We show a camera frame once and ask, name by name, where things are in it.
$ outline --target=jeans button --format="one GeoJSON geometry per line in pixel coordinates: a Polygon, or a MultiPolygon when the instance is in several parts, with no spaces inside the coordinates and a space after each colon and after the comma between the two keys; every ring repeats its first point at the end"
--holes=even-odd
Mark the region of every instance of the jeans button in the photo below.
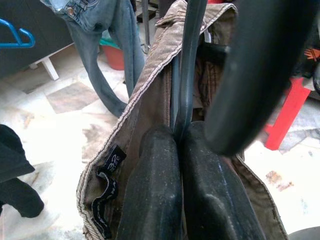
{"type": "Polygon", "coordinates": [[[68,7],[66,10],[68,11],[68,14],[71,16],[73,16],[75,14],[75,11],[72,7],[68,7]]]}

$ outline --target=red object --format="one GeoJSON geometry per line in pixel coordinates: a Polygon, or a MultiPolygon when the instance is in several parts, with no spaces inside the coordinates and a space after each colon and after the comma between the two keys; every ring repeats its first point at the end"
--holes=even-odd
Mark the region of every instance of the red object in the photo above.
{"type": "Polygon", "coordinates": [[[208,4],[222,4],[223,0],[208,0],[208,4]]]}
{"type": "Polygon", "coordinates": [[[102,49],[111,68],[114,70],[125,69],[124,53],[121,49],[107,45],[102,45],[102,49]]]}
{"type": "Polygon", "coordinates": [[[274,125],[267,124],[265,131],[269,137],[265,143],[265,147],[270,150],[277,150],[285,138],[290,126],[294,122],[298,112],[305,103],[309,93],[309,89],[303,86],[303,77],[291,78],[291,88],[284,101],[283,107],[274,123],[274,125]]]}

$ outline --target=blue hanger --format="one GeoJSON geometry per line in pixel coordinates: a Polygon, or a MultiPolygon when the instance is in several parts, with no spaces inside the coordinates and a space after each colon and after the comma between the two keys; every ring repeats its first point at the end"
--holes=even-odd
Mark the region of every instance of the blue hanger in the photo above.
{"type": "Polygon", "coordinates": [[[0,48],[32,48],[35,45],[36,41],[35,41],[34,36],[30,32],[28,32],[27,30],[25,30],[23,28],[19,29],[19,32],[28,36],[30,39],[30,42],[24,43],[24,42],[22,42],[21,38],[19,37],[16,29],[14,28],[14,26],[10,22],[0,18],[0,24],[7,26],[11,30],[11,32],[16,40],[16,43],[0,43],[0,48]]]}

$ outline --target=tiled floor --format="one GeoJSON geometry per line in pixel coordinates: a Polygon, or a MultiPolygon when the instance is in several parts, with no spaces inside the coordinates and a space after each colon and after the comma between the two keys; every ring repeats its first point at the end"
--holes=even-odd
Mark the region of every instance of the tiled floor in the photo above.
{"type": "MultiPolygon", "coordinates": [[[[41,64],[0,80],[0,123],[20,136],[36,169],[21,179],[45,203],[40,216],[32,219],[6,205],[0,240],[84,239],[76,208],[78,179],[117,118],[97,98],[74,46],[54,55],[52,62],[60,76],[57,81],[50,80],[41,64]]],[[[115,93],[128,101],[124,72],[111,69],[103,53],[98,62],[115,93]]],[[[246,163],[268,186],[288,233],[320,226],[318,116],[320,102],[309,99],[280,150],[266,149],[262,133],[245,151],[246,163]]]]}

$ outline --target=blue jeans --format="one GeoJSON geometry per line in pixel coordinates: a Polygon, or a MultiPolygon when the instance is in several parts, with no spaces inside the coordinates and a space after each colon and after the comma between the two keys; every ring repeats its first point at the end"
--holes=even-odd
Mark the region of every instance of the blue jeans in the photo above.
{"type": "Polygon", "coordinates": [[[71,37],[97,95],[119,117],[126,104],[113,92],[97,63],[102,32],[108,30],[124,55],[125,83],[131,96],[145,64],[130,0],[42,0],[66,21],[71,37]],[[56,9],[54,3],[63,6],[56,9]]]}

